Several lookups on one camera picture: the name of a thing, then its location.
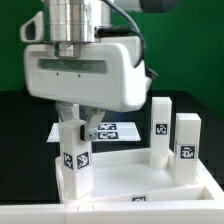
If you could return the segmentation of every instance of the metal cylinder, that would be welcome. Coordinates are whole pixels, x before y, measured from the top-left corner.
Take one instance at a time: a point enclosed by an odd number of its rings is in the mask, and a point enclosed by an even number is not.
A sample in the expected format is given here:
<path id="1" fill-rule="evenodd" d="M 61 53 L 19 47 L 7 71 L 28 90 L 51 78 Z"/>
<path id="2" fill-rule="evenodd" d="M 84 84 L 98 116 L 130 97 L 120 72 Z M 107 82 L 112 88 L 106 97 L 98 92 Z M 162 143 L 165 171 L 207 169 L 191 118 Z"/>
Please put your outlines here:
<path id="1" fill-rule="evenodd" d="M 42 0 L 46 42 L 95 42 L 94 27 L 110 26 L 110 8 L 100 0 Z"/>

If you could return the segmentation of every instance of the marker sticker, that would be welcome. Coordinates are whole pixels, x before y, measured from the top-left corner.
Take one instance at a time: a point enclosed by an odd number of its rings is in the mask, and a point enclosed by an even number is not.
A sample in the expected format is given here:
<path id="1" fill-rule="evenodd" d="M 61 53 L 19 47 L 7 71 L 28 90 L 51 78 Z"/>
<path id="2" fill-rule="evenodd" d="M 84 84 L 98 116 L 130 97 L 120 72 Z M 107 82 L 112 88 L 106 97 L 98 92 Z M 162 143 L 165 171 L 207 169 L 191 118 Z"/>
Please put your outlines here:
<path id="1" fill-rule="evenodd" d="M 72 156 L 64 153 L 64 165 L 69 169 L 73 170 L 73 159 Z"/>
<path id="2" fill-rule="evenodd" d="M 98 127 L 99 131 L 114 131 L 117 130 L 117 125 L 116 124 L 110 124 L 110 123 L 102 123 Z"/>
<path id="3" fill-rule="evenodd" d="M 135 196 L 131 199 L 132 202 L 143 202 L 143 201 L 147 201 L 147 196 L 146 195 L 142 195 L 142 196 Z"/>
<path id="4" fill-rule="evenodd" d="M 154 122 L 154 134 L 157 136 L 169 135 L 169 123 Z"/>
<path id="5" fill-rule="evenodd" d="M 176 156 L 182 161 L 197 161 L 196 145 L 176 145 Z"/>
<path id="6" fill-rule="evenodd" d="M 77 170 L 81 170 L 90 165 L 89 152 L 82 153 L 77 157 Z"/>
<path id="7" fill-rule="evenodd" d="M 115 140 L 119 139 L 117 132 L 98 132 L 99 140 Z"/>

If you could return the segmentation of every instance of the white box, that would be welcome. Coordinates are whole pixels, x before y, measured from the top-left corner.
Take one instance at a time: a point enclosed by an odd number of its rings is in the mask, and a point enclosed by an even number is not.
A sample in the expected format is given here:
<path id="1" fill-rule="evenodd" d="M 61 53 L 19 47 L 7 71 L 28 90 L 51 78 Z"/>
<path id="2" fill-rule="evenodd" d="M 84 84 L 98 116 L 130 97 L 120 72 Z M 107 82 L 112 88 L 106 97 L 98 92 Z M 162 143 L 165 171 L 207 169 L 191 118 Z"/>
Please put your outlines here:
<path id="1" fill-rule="evenodd" d="M 169 97 L 152 98 L 150 166 L 165 168 L 170 143 L 172 101 Z"/>
<path id="2" fill-rule="evenodd" d="M 174 152 L 174 184 L 196 183 L 201 119 L 197 114 L 177 114 Z"/>
<path id="3" fill-rule="evenodd" d="M 59 124 L 64 194 L 73 200 L 93 190 L 91 142 L 80 139 L 84 124 L 79 119 Z"/>

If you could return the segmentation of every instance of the white block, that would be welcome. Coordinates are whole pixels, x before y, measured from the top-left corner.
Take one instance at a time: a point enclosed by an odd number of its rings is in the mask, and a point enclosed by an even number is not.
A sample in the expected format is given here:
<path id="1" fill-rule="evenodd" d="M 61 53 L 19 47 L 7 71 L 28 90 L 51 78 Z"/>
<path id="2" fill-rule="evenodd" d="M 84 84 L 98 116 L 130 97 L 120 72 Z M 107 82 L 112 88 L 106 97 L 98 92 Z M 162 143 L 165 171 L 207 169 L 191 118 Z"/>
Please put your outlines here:
<path id="1" fill-rule="evenodd" d="M 161 164 L 167 160 L 170 143 L 172 101 L 168 97 L 152 98 L 152 127 L 150 166 L 164 168 Z"/>
<path id="2" fill-rule="evenodd" d="M 174 152 L 174 184 L 196 183 L 201 119 L 197 114 L 177 114 Z"/>
<path id="3" fill-rule="evenodd" d="M 59 124 L 64 193 L 73 200 L 93 190 L 91 142 L 80 139 L 84 124 L 79 119 Z"/>

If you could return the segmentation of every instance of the green background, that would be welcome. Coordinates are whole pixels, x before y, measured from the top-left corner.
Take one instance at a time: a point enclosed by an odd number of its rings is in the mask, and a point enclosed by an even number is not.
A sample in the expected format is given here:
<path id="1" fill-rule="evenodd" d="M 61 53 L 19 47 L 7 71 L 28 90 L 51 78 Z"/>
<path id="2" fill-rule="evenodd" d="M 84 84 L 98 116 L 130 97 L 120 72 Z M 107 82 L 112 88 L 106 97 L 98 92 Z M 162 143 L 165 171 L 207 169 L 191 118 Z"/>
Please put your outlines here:
<path id="1" fill-rule="evenodd" d="M 25 86 L 19 29 L 40 9 L 40 0 L 1 5 L 0 91 Z M 186 91 L 224 119 L 224 1 L 182 0 L 168 14 L 131 15 L 147 40 L 146 64 L 160 75 L 152 89 Z"/>

